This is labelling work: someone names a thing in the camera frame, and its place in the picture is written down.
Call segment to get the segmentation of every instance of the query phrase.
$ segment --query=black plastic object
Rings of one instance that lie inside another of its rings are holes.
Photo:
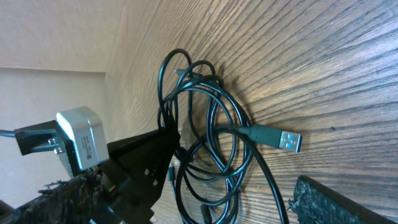
[[[96,224],[120,224],[122,222],[122,219],[109,209],[108,201],[111,200],[111,196],[105,190],[102,190],[91,216]]]
[[[127,223],[149,223],[160,198],[171,158],[180,148],[176,129],[152,131],[108,144],[100,169],[115,186],[105,195],[109,208]]]
[[[395,223],[304,175],[298,177],[289,205],[300,223]]]
[[[53,151],[60,147],[63,153],[58,155],[69,176],[72,178],[83,173],[78,166],[73,142],[55,120],[16,129],[14,134],[23,156],[34,152]],[[54,139],[55,142],[49,144],[49,139]]]

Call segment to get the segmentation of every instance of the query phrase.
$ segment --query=coiled cable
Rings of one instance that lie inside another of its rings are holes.
[[[163,86],[164,73],[171,58],[176,54],[183,54],[185,56],[185,58],[188,61],[188,68],[180,75],[180,78],[178,79],[178,82],[175,88],[171,91],[171,93],[169,93],[166,97],[163,97],[162,86]],[[200,65],[208,66],[211,70],[211,75],[194,76],[192,70]],[[220,76],[216,75],[215,68],[209,61],[199,60],[197,62],[192,63],[189,54],[184,49],[175,49],[171,51],[164,59],[163,64],[159,70],[159,82],[158,82],[159,112],[157,118],[159,129],[168,130],[178,127],[178,94],[187,91],[188,122],[192,132],[197,138],[196,142],[189,148],[185,156],[182,157],[176,154],[177,159],[180,160],[180,167],[178,169],[177,178],[175,179],[175,185],[174,183],[172,183],[172,188],[173,192],[175,193],[175,199],[177,201],[177,207],[181,214],[181,218],[184,223],[189,223],[189,224],[197,223],[188,214],[182,202],[181,184],[182,184],[182,179],[184,179],[191,194],[197,200],[199,200],[203,205],[208,207],[217,207],[225,204],[223,213],[213,223],[216,224],[234,223],[238,215],[239,188],[242,185],[246,169],[248,168],[254,156],[257,162],[259,163],[260,168],[262,169],[269,183],[269,186],[272,190],[272,193],[274,195],[277,209],[279,211],[280,222],[289,223],[284,201],[279,192],[278,186],[264,158],[261,156],[261,153],[258,151],[257,147],[246,135],[243,135],[225,125],[218,126],[216,124],[217,111],[219,108],[221,108],[224,114],[226,115],[230,127],[251,126],[250,119],[246,114],[246,112],[223,87],[224,87],[223,79]],[[206,133],[202,136],[199,135],[197,129],[195,128],[195,125],[193,124],[192,108],[193,108],[194,93],[202,93],[209,96],[209,102],[206,112]],[[233,111],[239,120],[239,124],[234,123],[233,117],[229,113],[226,105],[221,100],[222,98],[225,98],[229,103],[231,103]],[[224,158],[224,156],[221,153],[221,149],[219,147],[220,144],[218,142],[218,136],[221,133],[228,133],[233,135],[232,149],[228,160]],[[238,138],[242,140],[242,142],[244,143],[243,162],[238,168],[232,170],[231,166],[236,155],[236,150],[238,147]],[[208,172],[207,170],[203,170],[190,163],[193,155],[197,153],[199,148],[201,147],[205,149],[205,151],[209,154],[213,162],[217,165],[217,167],[220,170],[219,173]],[[209,178],[205,179],[199,177],[192,172],[193,170],[197,173],[204,174]],[[200,180],[207,183],[214,182],[219,179],[224,179],[226,186],[226,195],[223,198],[215,201],[211,201],[199,196],[195,192],[195,189],[192,187],[187,177],[187,174],[189,174],[196,180]]]

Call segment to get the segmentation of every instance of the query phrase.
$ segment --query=black device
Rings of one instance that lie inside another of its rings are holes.
[[[176,70],[180,76],[177,85],[171,93],[163,97],[162,82],[165,69],[176,54],[183,54],[186,57],[188,68]],[[211,75],[193,72],[193,69],[199,65],[208,66]],[[183,91],[188,92],[188,121],[197,137],[197,141],[188,150],[180,147],[178,133],[178,94]],[[193,125],[194,93],[209,96],[206,133],[202,135]],[[182,179],[185,180],[193,196],[202,203],[204,223],[234,223],[238,215],[239,188],[253,157],[258,161],[270,185],[280,222],[289,223],[283,198],[255,142],[299,152],[302,142],[300,134],[258,124],[252,125],[243,108],[224,89],[223,80],[216,75],[214,66],[206,60],[192,63],[188,53],[182,49],[169,53],[160,68],[158,99],[157,130],[108,143],[106,156],[109,159],[98,160],[95,166],[90,165],[87,169],[82,169],[88,164],[82,162],[84,159],[82,155],[87,159],[91,159],[91,155],[96,155],[93,152],[96,149],[90,147],[90,141],[96,141],[94,134],[90,137],[83,135],[81,137],[83,144],[78,147],[77,140],[70,139],[70,131],[63,129],[57,121],[15,131],[0,130],[0,136],[16,138],[22,155],[55,150],[71,176],[68,182],[50,184],[49,189],[40,191],[41,196],[19,208],[13,209],[4,202],[0,203],[0,224],[89,223],[90,220],[99,224],[121,221],[150,223],[149,220],[153,216],[150,208],[159,199],[167,174],[175,193],[182,223],[199,221],[190,217],[183,206]],[[231,104],[238,118],[237,123],[234,122],[222,99]],[[216,115],[220,108],[228,124],[216,123]],[[224,158],[221,153],[218,142],[218,135],[221,133],[233,136],[229,158]],[[238,168],[232,169],[232,161],[238,149],[238,138],[244,143],[243,163]],[[220,172],[208,172],[192,165],[191,161],[201,147],[210,155]],[[173,155],[180,160],[177,176],[174,167],[169,166]],[[227,193],[216,201],[201,198],[191,186],[187,175],[205,182],[225,179]],[[213,220],[209,208],[220,205],[225,205],[225,209],[220,217]],[[289,201],[289,207],[297,213],[300,223],[394,223],[305,176],[298,178],[294,199]]]

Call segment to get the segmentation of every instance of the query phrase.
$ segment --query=wood grain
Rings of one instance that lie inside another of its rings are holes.
[[[0,67],[105,72],[123,0],[0,2]]]
[[[303,134],[300,154],[260,146],[286,203],[305,174],[398,222],[397,13],[395,1],[381,0],[126,1],[105,78],[110,135],[156,128],[160,63],[172,49],[184,48],[194,60],[215,65],[255,123]],[[165,92],[177,81],[177,67],[186,61],[171,61]],[[187,96],[179,102],[185,111]],[[203,99],[195,109],[202,124]],[[189,144],[185,113],[180,128]],[[228,154],[230,136],[221,142]],[[198,164],[205,164],[199,156]],[[195,188],[208,198],[223,194],[222,182],[195,182]],[[184,186],[183,197],[202,221]],[[279,223],[256,162],[241,199],[238,223]],[[154,210],[156,223],[181,222],[169,184]]]

